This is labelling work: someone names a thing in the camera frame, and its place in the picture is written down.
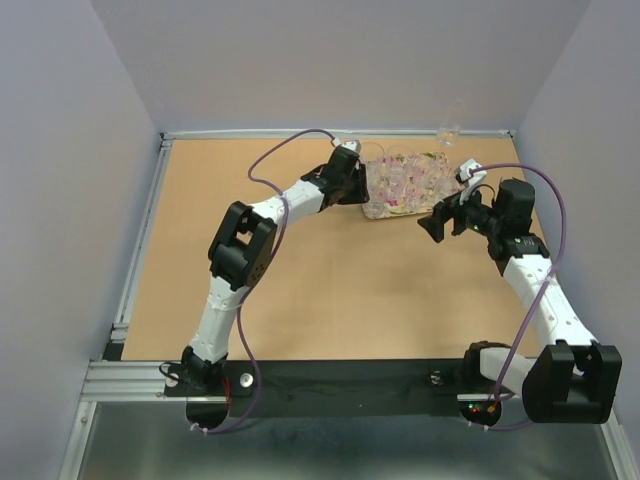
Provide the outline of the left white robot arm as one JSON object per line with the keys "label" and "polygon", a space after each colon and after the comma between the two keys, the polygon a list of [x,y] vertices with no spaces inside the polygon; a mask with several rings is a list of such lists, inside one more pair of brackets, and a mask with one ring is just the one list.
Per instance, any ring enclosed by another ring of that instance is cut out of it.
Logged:
{"label": "left white robot arm", "polygon": [[369,200],[358,141],[336,143],[329,160],[286,190],[258,203],[232,203],[208,250],[210,287],[198,329],[183,350],[181,366],[199,393],[215,392],[229,353],[229,336],[245,296],[266,273],[276,235],[333,205]]}

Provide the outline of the large clear tumbler glass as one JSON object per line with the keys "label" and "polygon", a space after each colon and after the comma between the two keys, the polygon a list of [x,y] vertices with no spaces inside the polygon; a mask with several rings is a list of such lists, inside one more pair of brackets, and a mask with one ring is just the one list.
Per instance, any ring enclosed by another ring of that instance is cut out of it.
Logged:
{"label": "large clear tumbler glass", "polygon": [[362,142],[360,159],[367,167],[375,168],[384,159],[385,150],[375,142]]}

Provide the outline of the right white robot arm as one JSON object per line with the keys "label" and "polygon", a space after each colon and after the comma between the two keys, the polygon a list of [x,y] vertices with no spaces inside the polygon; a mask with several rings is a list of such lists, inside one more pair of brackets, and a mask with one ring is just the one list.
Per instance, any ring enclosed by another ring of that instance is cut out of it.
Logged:
{"label": "right white robot arm", "polygon": [[603,345],[579,320],[552,270],[544,242],[531,233],[534,187],[522,180],[499,184],[496,198],[484,204],[479,191],[460,192],[437,203],[418,224],[435,242],[447,222],[456,235],[466,230],[484,236],[500,275],[516,293],[541,351],[530,359],[515,345],[475,342],[460,366],[463,384],[491,394],[507,389],[522,400],[534,423],[603,424],[608,421],[622,369],[614,346]]}

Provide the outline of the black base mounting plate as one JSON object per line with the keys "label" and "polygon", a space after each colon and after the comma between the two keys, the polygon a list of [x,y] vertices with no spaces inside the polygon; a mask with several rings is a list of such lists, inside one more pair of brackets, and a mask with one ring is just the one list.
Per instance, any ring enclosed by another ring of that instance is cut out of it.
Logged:
{"label": "black base mounting plate", "polygon": [[259,418],[429,415],[492,427],[502,406],[492,383],[460,359],[229,361],[202,383],[178,362],[159,366],[164,394],[185,403],[187,421],[211,432]]}

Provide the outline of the floral patterned tray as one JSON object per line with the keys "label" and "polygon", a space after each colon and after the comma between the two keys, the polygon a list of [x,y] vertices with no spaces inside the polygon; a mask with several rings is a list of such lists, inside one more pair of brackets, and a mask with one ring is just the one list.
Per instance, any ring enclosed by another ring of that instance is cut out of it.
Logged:
{"label": "floral patterned tray", "polygon": [[[416,155],[416,154],[425,154],[425,155],[428,155],[428,153],[429,153],[429,152],[415,152],[415,155]],[[366,166],[366,171],[367,171],[367,169],[375,169],[375,170],[378,170],[378,171],[380,172],[380,174],[383,176],[383,178],[384,178],[384,175],[387,173],[387,171],[386,171],[386,165],[385,165],[385,163],[384,163],[384,159],[383,159],[383,160],[382,160],[382,162],[381,162],[379,165],[377,165],[375,168],[371,168],[371,167],[367,167],[367,166]],[[403,191],[402,195],[401,195],[401,196],[400,196],[400,198],[398,199],[398,201],[397,201],[397,202],[389,203],[389,202],[386,200],[386,198],[384,199],[384,201],[385,201],[385,202],[386,202],[386,204],[387,204],[387,211],[388,211],[388,216],[387,216],[386,218],[399,217],[399,216],[409,216],[409,215],[416,215],[416,214],[426,214],[426,213],[429,213],[429,212],[431,212],[431,211],[432,211],[432,210],[430,210],[430,211],[427,211],[427,212],[424,212],[424,213],[413,213],[413,212],[412,212],[412,211],[407,207],[407,203],[406,203],[406,200],[407,200],[407,194],[408,194],[408,193],[413,189],[412,187],[408,187],[408,186],[407,186],[408,171],[409,171],[409,166],[408,166],[408,167],[406,168],[406,170],[405,170],[405,175],[406,175],[406,184],[405,184],[405,188],[404,188],[404,191]],[[454,174],[454,168],[452,167],[452,165],[451,165],[451,170],[449,171],[449,173],[448,173],[448,174],[451,174],[451,175],[454,175],[454,176],[455,176],[455,174]],[[430,181],[429,181],[428,185],[434,185],[434,186],[436,187],[436,183],[437,183],[437,181],[439,180],[439,178],[440,178],[442,175],[443,175],[443,174],[434,174],[434,173],[432,172],[432,176],[431,176],[431,179],[430,179]]]}

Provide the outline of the tall stemmed wine glass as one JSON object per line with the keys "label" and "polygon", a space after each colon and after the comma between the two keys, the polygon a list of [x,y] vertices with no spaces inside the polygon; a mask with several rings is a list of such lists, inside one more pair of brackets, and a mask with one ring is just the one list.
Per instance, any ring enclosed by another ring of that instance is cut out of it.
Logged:
{"label": "tall stemmed wine glass", "polygon": [[447,107],[436,133],[436,139],[442,147],[450,147],[456,143],[461,131],[464,110],[465,104],[461,99],[452,101]]}

